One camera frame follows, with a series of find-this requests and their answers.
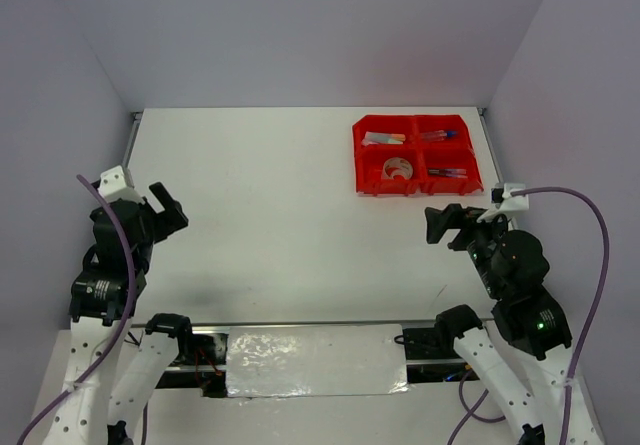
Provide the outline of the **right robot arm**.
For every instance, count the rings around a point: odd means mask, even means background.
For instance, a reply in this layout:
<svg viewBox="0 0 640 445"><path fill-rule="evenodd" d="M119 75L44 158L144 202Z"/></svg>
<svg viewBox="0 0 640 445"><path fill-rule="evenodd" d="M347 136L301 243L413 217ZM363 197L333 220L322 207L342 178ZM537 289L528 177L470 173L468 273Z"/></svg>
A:
<svg viewBox="0 0 640 445"><path fill-rule="evenodd" d="M501 338L526 378L520 380L468 305L436 317L435 345L464 359L505 417L519 444L601 444L585 386L571 360L574 343L566 315L543 285L550 265L541 242L513 229L503 214L450 204L425 210L426 240L468 254L487 294Z"/></svg>

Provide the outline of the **small clear tape roll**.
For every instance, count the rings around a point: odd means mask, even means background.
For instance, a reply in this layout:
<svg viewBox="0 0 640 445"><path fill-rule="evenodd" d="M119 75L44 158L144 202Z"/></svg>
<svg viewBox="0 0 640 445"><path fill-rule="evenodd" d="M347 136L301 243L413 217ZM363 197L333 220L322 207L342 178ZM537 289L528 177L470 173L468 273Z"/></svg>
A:
<svg viewBox="0 0 640 445"><path fill-rule="evenodd" d="M404 170L394 170L391 173L391 177L393 179L404 179L404 180L407 180L410 178L410 176Z"/></svg>

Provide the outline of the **silver foil covered plate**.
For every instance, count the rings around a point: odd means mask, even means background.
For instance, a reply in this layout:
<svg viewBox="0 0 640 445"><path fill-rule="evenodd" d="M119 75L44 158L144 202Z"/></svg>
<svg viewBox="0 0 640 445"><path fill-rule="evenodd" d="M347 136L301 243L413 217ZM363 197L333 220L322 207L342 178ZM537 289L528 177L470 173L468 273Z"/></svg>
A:
<svg viewBox="0 0 640 445"><path fill-rule="evenodd" d="M397 324L233 328L226 389L235 398L376 396L409 389Z"/></svg>

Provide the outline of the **blue pen with label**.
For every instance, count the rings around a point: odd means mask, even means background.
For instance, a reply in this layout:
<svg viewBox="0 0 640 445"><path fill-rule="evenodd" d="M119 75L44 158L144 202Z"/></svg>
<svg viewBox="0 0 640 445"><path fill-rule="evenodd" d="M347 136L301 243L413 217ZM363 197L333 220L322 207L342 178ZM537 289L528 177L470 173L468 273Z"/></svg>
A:
<svg viewBox="0 0 640 445"><path fill-rule="evenodd" d="M467 170L461 168L428 168L427 173L433 176L466 175Z"/></svg>

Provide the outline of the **red compartment bin tray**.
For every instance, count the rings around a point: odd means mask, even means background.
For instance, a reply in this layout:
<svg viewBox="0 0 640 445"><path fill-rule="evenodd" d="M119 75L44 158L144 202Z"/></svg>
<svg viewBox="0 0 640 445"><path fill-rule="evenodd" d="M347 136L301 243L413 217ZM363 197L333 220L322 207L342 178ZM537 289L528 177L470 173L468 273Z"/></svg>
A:
<svg viewBox="0 0 640 445"><path fill-rule="evenodd" d="M425 142L420 134L436 130L455 130L456 138ZM366 132L404 134L403 145L363 146ZM352 127L355 190L370 196L473 195L484 190L469 129L457 114L448 115L366 115ZM407 159L413 166L410 180L382 179L384 162L392 157ZM428 168L466 169L468 179L433 179Z"/></svg>

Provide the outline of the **large silver tape roll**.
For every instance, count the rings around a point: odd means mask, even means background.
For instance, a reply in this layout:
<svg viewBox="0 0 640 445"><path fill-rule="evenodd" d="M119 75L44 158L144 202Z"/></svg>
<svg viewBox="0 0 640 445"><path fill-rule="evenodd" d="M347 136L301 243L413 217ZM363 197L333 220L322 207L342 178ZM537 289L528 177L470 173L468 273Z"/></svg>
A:
<svg viewBox="0 0 640 445"><path fill-rule="evenodd" d="M387 159L384 162L382 167L381 178L388 179L388 180L404 180L404 179L393 179L391 177L391 173L394 170L404 170L410 176L410 178L407 180L410 180L414 174L413 166L407 159L402 157L392 157Z"/></svg>

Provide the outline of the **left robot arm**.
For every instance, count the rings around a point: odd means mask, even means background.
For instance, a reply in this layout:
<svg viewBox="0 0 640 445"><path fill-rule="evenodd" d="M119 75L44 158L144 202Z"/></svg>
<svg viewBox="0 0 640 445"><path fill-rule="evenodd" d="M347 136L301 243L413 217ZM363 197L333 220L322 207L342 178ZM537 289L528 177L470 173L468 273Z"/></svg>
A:
<svg viewBox="0 0 640 445"><path fill-rule="evenodd" d="M123 375L116 369L145 286L153 248L184 229L180 203L156 182L156 211L123 173L89 185L99 206L90 218L95 242L71 286L71 343L60 398L51 406L47 444L131 444L165 369L196 350L191 321L158 313Z"/></svg>

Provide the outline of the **orange-tip grey highlighter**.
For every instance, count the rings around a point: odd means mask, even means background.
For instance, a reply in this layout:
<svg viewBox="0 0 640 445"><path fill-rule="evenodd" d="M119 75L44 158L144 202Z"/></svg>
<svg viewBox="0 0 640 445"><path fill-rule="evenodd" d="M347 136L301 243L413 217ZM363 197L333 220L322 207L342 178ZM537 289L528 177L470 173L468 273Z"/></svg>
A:
<svg viewBox="0 0 640 445"><path fill-rule="evenodd" d="M404 140L399 140L399 139L395 139L395 138L388 138L385 139L381 142L381 144L387 144L387 145L403 145L404 144Z"/></svg>

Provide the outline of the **pink highlighter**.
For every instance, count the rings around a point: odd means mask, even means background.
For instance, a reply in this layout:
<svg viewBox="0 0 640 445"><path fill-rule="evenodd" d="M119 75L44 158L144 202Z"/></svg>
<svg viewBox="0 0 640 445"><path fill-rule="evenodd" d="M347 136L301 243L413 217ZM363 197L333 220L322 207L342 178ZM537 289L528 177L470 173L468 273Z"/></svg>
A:
<svg viewBox="0 0 640 445"><path fill-rule="evenodd" d="M373 141L373 140L367 140L364 139L361 141L361 145L363 146L371 146L371 145L384 145L387 144L387 142L385 141Z"/></svg>

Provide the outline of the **dark blue pen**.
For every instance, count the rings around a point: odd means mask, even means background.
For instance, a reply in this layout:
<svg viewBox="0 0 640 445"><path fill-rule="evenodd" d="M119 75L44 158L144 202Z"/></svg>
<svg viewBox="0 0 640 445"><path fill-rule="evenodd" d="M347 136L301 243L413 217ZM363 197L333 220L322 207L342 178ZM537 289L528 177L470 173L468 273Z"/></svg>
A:
<svg viewBox="0 0 640 445"><path fill-rule="evenodd" d="M429 178L433 178L433 179L462 179L462 180L466 180L468 179L468 176L466 174L456 174L456 173L436 173L436 174L428 174Z"/></svg>

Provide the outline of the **green highlighter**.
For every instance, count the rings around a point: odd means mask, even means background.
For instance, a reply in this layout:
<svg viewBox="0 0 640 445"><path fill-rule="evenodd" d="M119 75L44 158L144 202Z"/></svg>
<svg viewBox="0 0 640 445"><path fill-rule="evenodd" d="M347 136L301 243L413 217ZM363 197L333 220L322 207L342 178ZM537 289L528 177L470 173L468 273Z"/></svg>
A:
<svg viewBox="0 0 640 445"><path fill-rule="evenodd" d="M364 135L364 139L373 141L383 141L388 138L395 138L404 141L406 140L406 136L404 134L389 134L368 131Z"/></svg>

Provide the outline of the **clear blue-cap spray bottle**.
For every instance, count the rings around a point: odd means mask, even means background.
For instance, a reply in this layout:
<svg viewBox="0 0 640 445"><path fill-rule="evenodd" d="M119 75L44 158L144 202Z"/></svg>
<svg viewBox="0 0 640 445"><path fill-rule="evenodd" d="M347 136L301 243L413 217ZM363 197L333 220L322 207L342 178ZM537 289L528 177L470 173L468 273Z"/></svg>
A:
<svg viewBox="0 0 640 445"><path fill-rule="evenodd" d="M446 141L456 138L458 133L455 130L436 130L420 134L420 139L425 142Z"/></svg>

